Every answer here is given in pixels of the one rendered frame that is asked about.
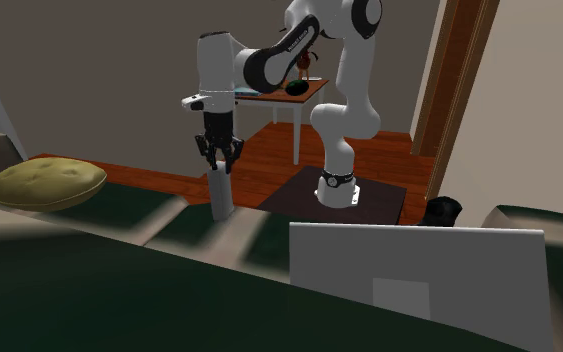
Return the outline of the dark green sofa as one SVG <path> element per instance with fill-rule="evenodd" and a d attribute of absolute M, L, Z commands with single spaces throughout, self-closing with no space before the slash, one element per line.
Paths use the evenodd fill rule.
<path fill-rule="evenodd" d="M 0 352 L 526 352 L 0 210 Z"/>

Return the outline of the white-legged wooden side table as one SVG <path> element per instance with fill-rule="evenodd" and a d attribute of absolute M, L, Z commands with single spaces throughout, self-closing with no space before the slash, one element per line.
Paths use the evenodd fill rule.
<path fill-rule="evenodd" d="M 279 89 L 273 93 L 261 94 L 258 96 L 238 95 L 236 104 L 243 106 L 260 106 L 272 109 L 272 120 L 276 124 L 277 112 L 279 109 L 290 109 L 293 112 L 293 163 L 299 164 L 302 108 L 303 106 L 317 98 L 319 103 L 324 101 L 325 87 L 329 83 L 327 79 L 312 78 L 306 79 L 309 84 L 305 93 L 297 96 L 289 95 L 284 89 Z"/>

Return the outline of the grey open laptop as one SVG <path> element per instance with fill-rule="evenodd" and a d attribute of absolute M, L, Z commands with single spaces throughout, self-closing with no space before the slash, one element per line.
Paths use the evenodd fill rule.
<path fill-rule="evenodd" d="M 536 229 L 293 222 L 291 284 L 553 352 Z"/>

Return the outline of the olive round cushion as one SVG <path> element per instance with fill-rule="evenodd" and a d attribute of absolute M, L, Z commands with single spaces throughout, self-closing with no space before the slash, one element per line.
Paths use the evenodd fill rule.
<path fill-rule="evenodd" d="M 106 182 L 107 173 L 89 162 L 36 158 L 0 172 L 0 204 L 32 212 L 59 211 L 89 200 Z"/>

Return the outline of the dark robot stand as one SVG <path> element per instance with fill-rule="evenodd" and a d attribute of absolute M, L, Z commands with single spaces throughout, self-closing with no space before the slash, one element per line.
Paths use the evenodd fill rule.
<path fill-rule="evenodd" d="M 331 187 L 321 168 L 305 166 L 258 209 L 324 223 L 395 225 L 405 196 L 405 188 L 359 177 Z"/>

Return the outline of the wooden door frame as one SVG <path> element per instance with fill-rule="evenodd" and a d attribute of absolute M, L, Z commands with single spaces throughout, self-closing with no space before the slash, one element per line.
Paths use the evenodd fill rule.
<path fill-rule="evenodd" d="M 412 134 L 411 153 L 431 157 L 425 198 L 439 194 L 500 0 L 445 0 Z"/>

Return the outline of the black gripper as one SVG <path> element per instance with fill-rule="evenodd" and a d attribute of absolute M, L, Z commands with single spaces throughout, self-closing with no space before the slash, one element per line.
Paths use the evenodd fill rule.
<path fill-rule="evenodd" d="M 205 133 L 195 136 L 200 155 L 206 158 L 212 170 L 216 170 L 216 150 L 223 148 L 225 172 L 230 174 L 244 146 L 242 139 L 233 137 L 233 112 L 204 112 L 203 117 Z"/>

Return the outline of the small black object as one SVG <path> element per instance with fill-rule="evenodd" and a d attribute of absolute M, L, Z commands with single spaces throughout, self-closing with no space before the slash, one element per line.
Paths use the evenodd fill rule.
<path fill-rule="evenodd" d="M 439 196 L 426 204 L 425 213 L 417 226 L 453 227 L 462 212 L 462 205 L 448 196 Z"/>

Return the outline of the white remote control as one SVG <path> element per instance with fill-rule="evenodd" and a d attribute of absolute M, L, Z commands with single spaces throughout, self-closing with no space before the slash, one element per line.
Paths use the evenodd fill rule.
<path fill-rule="evenodd" d="M 216 168 L 207 171 L 212 216 L 215 221 L 227 220 L 234 211 L 231 190 L 231 175 L 226 172 L 226 163 L 217 161 Z"/>

